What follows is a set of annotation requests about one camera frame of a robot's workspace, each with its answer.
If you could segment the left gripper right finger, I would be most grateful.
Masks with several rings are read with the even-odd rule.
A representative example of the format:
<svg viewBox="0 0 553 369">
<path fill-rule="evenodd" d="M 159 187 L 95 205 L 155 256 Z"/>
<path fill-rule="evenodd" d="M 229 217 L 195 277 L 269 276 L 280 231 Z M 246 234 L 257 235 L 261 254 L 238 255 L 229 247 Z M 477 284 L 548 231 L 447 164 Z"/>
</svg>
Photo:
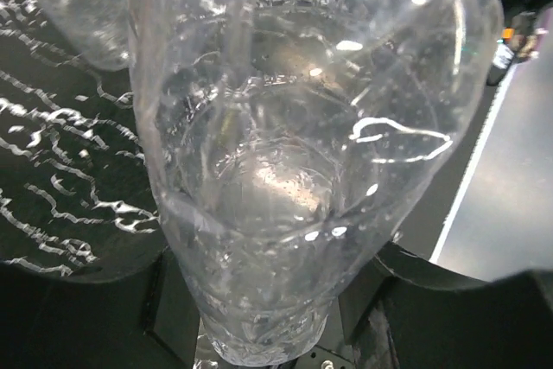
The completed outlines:
<svg viewBox="0 0 553 369">
<path fill-rule="evenodd" d="M 357 368 L 550 368 L 552 273 L 486 283 L 387 244 L 339 297 Z"/>
</svg>

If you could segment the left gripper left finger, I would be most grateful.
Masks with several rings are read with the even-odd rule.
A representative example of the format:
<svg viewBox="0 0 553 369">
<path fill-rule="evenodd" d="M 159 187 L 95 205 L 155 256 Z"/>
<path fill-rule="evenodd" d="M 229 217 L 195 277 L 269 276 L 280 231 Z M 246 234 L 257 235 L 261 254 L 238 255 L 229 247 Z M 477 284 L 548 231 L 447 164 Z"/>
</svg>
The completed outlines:
<svg viewBox="0 0 553 369">
<path fill-rule="evenodd" d="M 3 368 L 190 368 L 198 326 L 169 251 L 66 278 L 1 266 Z"/>
</svg>

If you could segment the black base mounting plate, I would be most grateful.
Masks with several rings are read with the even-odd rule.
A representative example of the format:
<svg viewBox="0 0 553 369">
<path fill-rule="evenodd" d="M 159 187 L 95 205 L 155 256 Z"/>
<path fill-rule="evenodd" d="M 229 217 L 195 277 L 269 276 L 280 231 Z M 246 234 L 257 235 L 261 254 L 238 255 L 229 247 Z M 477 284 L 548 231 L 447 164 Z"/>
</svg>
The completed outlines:
<svg viewBox="0 0 553 369">
<path fill-rule="evenodd" d="M 518 66 L 506 72 L 493 71 L 501 78 L 496 86 L 487 86 L 467 128 L 465 136 L 448 161 L 440 168 L 423 197 L 397 229 L 392 242 L 425 260 L 435 262 L 448 236 L 458 209 L 462 188 L 467 181 L 466 171 L 484 126 L 489 122 L 491 109 L 499 102 L 498 96 L 509 86 Z"/>
</svg>

